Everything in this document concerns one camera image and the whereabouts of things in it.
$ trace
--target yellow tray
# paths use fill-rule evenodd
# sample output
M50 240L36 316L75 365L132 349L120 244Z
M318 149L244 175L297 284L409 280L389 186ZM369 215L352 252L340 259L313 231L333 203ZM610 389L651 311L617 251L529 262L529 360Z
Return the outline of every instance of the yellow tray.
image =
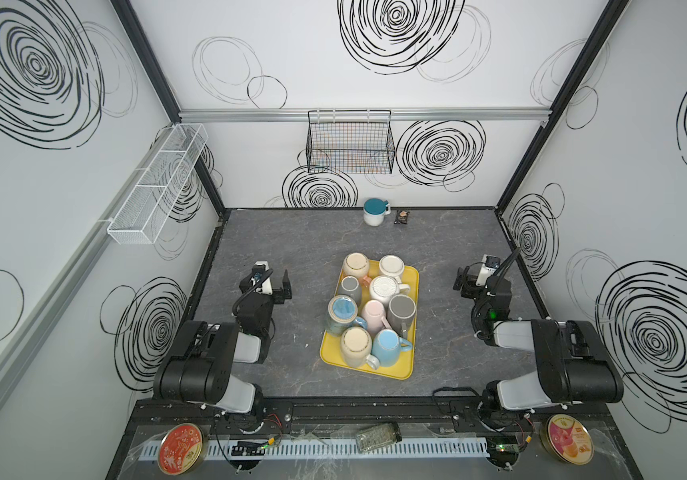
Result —
M368 273L370 278L375 278L378 276L378 262L376 260L370 261L370 272ZM336 284L336 293L338 295L338 287L341 284L341 280L345 277L344 268L341 266L341 274L338 276L338 283ZM330 335L325 331L322 337L322 345L320 346L320 358L323 362L329 363L330 365L342 366L344 369L359 370L360 372L372 373L373 375L387 376L391 379L404 380L413 374L413 358L415 357L415 324L418 323L418 270L412 266L405 266L405 272L402 274L402 283L407 283L410 285L410 292L407 296L413 299L415 302L415 318L413 319L413 325L407 332L407 340L413 343L413 349L409 352L402 352L399 354L399 360L392 366L382 366L378 370L373 370L366 363L358 369L353 369L348 366L341 357L340 341L339 336ZM365 302L370 300L370 292L368 289L362 289L362 302L360 305L364 305Z

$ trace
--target white mesh shelf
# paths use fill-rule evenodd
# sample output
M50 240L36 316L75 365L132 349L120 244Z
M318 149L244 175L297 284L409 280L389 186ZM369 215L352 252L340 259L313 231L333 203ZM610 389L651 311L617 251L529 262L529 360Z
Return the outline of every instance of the white mesh shelf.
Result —
M118 244L157 241L207 140L202 124L173 127L106 230Z

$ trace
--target white cup with teal lid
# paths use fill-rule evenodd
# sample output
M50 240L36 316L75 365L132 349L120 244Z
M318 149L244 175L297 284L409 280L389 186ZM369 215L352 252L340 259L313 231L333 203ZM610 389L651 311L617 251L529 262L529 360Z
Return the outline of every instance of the white cup with teal lid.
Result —
M391 206L386 200L371 198L365 202L365 223L378 226L383 223L383 218L391 213Z
M328 324L330 335L340 336L351 326L367 328L367 322L357 316L357 303L347 295L336 295L328 302Z

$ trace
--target black metal frame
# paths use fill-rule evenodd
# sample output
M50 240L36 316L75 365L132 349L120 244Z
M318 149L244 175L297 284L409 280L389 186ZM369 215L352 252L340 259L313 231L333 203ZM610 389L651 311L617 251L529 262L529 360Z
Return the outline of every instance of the black metal frame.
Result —
M152 46L149 44L146 33L144 33L144 29L141 26L141 22L138 20L138 16L130 0L111 1L119 17L119 21L125 29L128 38L130 38L130 43L133 44L133 48L136 50L138 60L141 61L141 65L146 71L149 81L152 82L152 87L155 92L157 92L157 97L159 97L159 101L162 103L162 107L165 109L168 118L170 118L172 122L180 122L181 108L178 106L176 96L173 94L170 84L165 78L165 74L162 73L162 67L160 67L159 62L157 62L154 50L152 50ZM221 195L218 194L218 189L215 187L213 177L210 176L208 168L205 167L201 161L198 161L195 162L195 171L202 182L204 191L208 194L210 201L213 203L213 208L218 216L223 219L227 215L226 207L224 206Z
M573 94L578 90L581 80L584 78L586 72L594 62L602 45L607 40L607 36L614 28L617 20L623 13L629 0L609 0L605 6L601 17L596 26L591 32L584 48L581 50L578 59L573 65L568 78L562 85L554 104L551 106L552 114L549 122L544 128L539 129L535 137L532 139L525 155L521 159L519 166L511 177L509 184L505 188L498 205L495 207L466 207L464 210L495 210L501 228L504 232L509 246L514 249L514 241L511 234L502 220L502 213L509 205L516 191L519 189L521 182L527 175L533 162L538 157L546 140L549 138L551 132L555 129L562 113L568 107L568 104ZM175 96L170 89L168 82L165 79L162 69L157 62L156 56L152 51L152 47L143 32L143 29L138 21L135 11L131 6L130 0L112 0L112 5L118 14L122 25L124 26L128 37L130 38L138 57L141 60L146 73L157 92L163 107L165 108L168 117L172 121L180 121L180 109ZM208 246L208 251L205 254L202 265L200 267L195 285L192 290L192 295L186 306L183 320L192 320L195 316L204 284L207 281L208 274L213 264L214 255L220 243L221 234L225 223L228 220L229 209L225 208L221 197L213 183L210 174L204 167L202 162L196 163L196 171L198 177L204 185L205 191L208 193L215 210L223 219L224 224L219 226L213 234L211 243ZM426 207L425 210L446 210L440 207ZM533 300L539 313L546 317L549 315L548 310L535 286L535 282L530 277L525 264L521 259L518 259L518 266L525 278L525 283L531 293ZM491 437L491 432L485 427L475 422L472 416L451 416L440 412L437 409L437 403L431 397L267 397L265 398L268 412L276 412L278 416L284 418L285 415L291 416L289 425L284 429L284 432L290 433L292 425L295 422L299 423L377 423L387 420L398 420L399 422L435 422L442 423L448 427L453 428L456 432L477 432L486 437ZM446 411L464 411L476 408L479 404L479 397L460 397L450 396L441 397L439 405L443 406ZM536 421L545 421L550 415L562 412L558 408L544 408L538 410L533 415ZM629 467L631 474L635 478L641 478L641 474L637 469L633 457L629 453L625 441L615 422L607 411L607 406L604 404L585 404L582 406L574 406L570 410L571 414L579 418L596 418L601 419L610 426L610 436L619 447L621 454ZM219 422L216 426L212 425L212 418L214 410L211 407L201 410L198 406L189 406L182 404L173 404L166 401L158 401L152 399L139 400L136 403L136 408L128 420L126 430L119 442L115 457L109 468L107 478L116 478L120 467L128 453L128 449L132 444L133 437L136 434L136 429L139 426L166 426L175 425L182 422L193 422L215 429L208 430L212 432L221 432L234 435L235 429L228 422ZM511 427L512 431L518 431L515 427Z
M535 162L541 153L541 149L546 144L546 141L551 136L551 132L557 127L562 113L568 108L570 101L573 98L575 92L579 89L583 78L586 76L586 72L594 63L597 54L599 54L600 49L605 45L607 36L610 35L617 20L621 17L626 5L628 5L629 0L609 0L605 6L605 10L602 11L597 24L588 36L584 48L581 50L578 59L576 59L573 64L573 68L568 74L568 78L559 90L559 93L554 99L554 103L551 105L551 115L549 116L549 122L544 128L538 130L530 142L530 146L525 151L525 155L519 162L514 175L511 176L509 184L503 190L503 195L501 195L500 200L498 200L498 206L496 210L503 212L511 199L514 198L519 186L522 181L527 176L530 171L530 167Z

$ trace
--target gray mug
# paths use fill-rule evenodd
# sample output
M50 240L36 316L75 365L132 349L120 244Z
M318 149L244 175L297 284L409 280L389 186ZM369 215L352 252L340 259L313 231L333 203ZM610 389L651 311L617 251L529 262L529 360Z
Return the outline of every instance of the gray mug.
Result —
M389 300L387 308L387 321L395 332L401 332L399 336L407 338L407 331L415 320L415 302L407 295L395 295Z
M341 286L338 289L339 295L350 296L359 305L362 302L362 286L359 285L359 280L356 276L345 276L341 280Z

